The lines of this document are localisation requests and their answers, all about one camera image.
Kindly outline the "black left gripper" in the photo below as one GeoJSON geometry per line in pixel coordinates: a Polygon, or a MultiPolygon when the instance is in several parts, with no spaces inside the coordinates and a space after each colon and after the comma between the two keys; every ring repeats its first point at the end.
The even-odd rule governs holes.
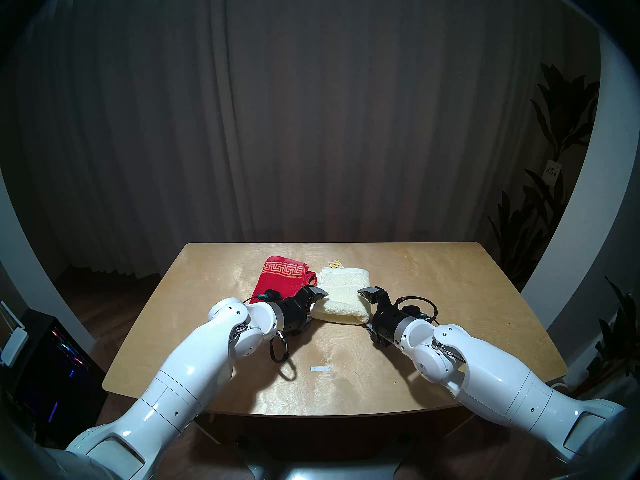
{"type": "Polygon", "coordinates": [[[325,290],[314,285],[307,285],[290,297],[283,297],[279,291],[273,290],[276,329],[282,334],[302,329],[311,319],[311,305],[327,297],[325,290]]]}

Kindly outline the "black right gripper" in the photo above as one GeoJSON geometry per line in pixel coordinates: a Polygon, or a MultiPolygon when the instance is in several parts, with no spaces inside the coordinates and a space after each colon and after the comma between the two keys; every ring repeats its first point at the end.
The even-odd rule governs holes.
{"type": "Polygon", "coordinates": [[[370,324],[365,325],[373,344],[383,347],[389,347],[392,344],[399,346],[402,335],[397,336],[396,332],[400,324],[408,318],[408,314],[403,312],[399,305],[406,299],[397,299],[392,303],[388,300],[388,292],[378,286],[365,287],[357,290],[357,293],[369,304],[376,306],[376,311],[370,318],[370,324]]]}

